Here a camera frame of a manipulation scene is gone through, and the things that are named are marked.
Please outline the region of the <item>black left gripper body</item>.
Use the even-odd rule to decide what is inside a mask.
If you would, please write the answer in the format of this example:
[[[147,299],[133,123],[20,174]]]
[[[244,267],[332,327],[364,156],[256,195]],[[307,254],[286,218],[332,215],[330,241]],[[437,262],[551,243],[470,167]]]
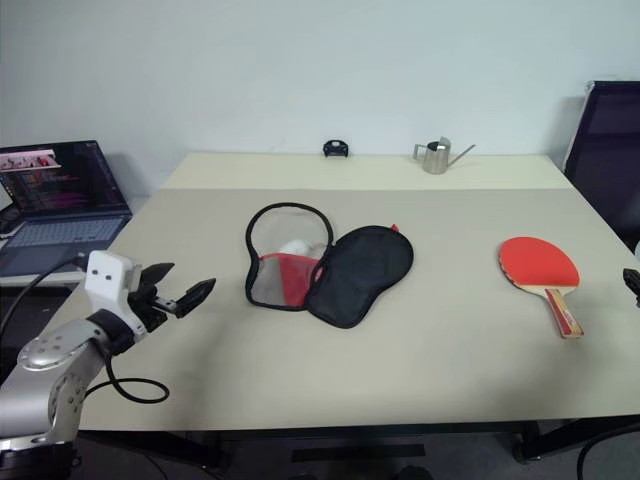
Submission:
[[[137,289],[128,294],[127,302],[148,333],[166,322],[169,314],[174,315],[175,300],[161,297],[157,285],[154,289],[142,291],[141,276]]]

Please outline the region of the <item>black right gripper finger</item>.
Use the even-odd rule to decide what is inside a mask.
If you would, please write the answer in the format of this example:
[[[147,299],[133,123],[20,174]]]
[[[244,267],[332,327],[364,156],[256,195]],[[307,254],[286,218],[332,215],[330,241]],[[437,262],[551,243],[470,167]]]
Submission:
[[[640,306],[640,272],[631,268],[623,269],[623,281],[636,297],[636,305]]]

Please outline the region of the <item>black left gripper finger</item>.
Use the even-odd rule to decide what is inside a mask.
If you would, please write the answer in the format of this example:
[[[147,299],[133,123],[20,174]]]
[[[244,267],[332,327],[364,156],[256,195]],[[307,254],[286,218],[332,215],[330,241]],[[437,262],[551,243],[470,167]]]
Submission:
[[[154,289],[175,266],[172,262],[163,262],[145,267],[141,271],[141,290]]]
[[[183,318],[201,305],[210,295],[216,284],[215,278],[200,281],[189,288],[185,294],[175,301],[174,316]]]

